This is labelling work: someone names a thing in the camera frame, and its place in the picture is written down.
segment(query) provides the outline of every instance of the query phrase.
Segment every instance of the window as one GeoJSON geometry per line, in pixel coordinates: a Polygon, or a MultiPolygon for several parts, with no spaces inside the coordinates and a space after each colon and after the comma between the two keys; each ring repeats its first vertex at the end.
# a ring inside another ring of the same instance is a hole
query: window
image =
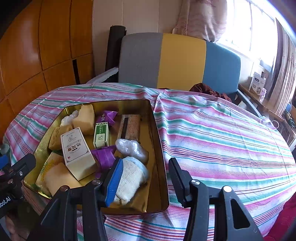
{"type": "Polygon", "coordinates": [[[277,49],[274,19],[250,0],[227,0],[226,31],[218,44],[272,66],[277,49]]]}

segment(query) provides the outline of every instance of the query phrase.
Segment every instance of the bed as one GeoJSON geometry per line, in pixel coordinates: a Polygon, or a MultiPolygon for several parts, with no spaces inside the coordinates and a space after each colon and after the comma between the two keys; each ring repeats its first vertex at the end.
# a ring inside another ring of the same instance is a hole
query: bed
{"type": "MultiPolygon", "coordinates": [[[[296,164],[289,147],[266,118],[224,99],[187,91],[151,89],[132,84],[84,84],[60,87],[27,105],[4,136],[12,164],[33,153],[47,128],[68,105],[147,99],[153,108],[165,164],[176,157],[181,168],[207,186],[231,186],[263,236],[283,205],[296,192],[296,164]]],[[[169,208],[146,220],[105,222],[109,240],[183,240],[189,209],[178,203],[167,172],[169,208]]],[[[41,213],[47,200],[24,187],[27,200],[41,213]]],[[[208,240],[213,240],[214,208],[208,240]]],[[[82,217],[78,239],[83,240],[82,217]]]]}

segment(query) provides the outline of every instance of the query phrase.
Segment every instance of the white box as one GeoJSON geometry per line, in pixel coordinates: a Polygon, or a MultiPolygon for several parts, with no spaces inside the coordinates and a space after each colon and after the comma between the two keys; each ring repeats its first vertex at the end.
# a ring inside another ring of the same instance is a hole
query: white box
{"type": "Polygon", "coordinates": [[[61,135],[61,142],[65,165],[78,181],[97,170],[96,162],[79,127],[61,135]]]}
{"type": "Polygon", "coordinates": [[[264,88],[264,84],[265,79],[261,78],[261,76],[258,73],[254,72],[254,76],[249,86],[249,90],[252,89],[257,95],[260,95],[262,89],[264,88]]]}

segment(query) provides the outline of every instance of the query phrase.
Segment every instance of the chair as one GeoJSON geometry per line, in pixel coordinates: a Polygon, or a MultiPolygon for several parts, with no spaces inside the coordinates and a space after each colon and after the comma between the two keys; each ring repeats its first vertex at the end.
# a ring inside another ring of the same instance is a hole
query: chair
{"type": "Polygon", "coordinates": [[[236,95],[250,112],[261,117],[253,104],[238,90],[240,58],[233,52],[201,39],[163,33],[137,33],[122,39],[119,67],[90,80],[102,82],[118,72],[119,83],[149,88],[188,91],[205,83],[232,101],[236,95]]]}

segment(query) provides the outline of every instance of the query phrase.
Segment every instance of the purple wrapped candy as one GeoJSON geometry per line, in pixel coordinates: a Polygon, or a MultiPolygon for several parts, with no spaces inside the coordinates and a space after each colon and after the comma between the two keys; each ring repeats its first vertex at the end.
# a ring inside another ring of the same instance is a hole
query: purple wrapped candy
{"type": "Polygon", "coordinates": [[[91,150],[92,155],[98,161],[97,165],[101,167],[101,170],[99,170],[98,173],[96,173],[96,177],[97,177],[97,174],[105,172],[112,167],[115,161],[115,157],[114,157],[115,151],[116,151],[116,146],[107,146],[101,149],[91,150]]]}
{"type": "Polygon", "coordinates": [[[94,177],[95,177],[95,178],[100,178],[100,177],[101,177],[101,175],[102,175],[102,173],[101,173],[101,172],[96,172],[96,174],[94,175],[94,177]]]}
{"type": "Polygon", "coordinates": [[[116,116],[116,111],[105,110],[103,114],[99,115],[96,119],[96,123],[108,122],[109,126],[112,126],[115,121],[113,120],[116,116]]]}

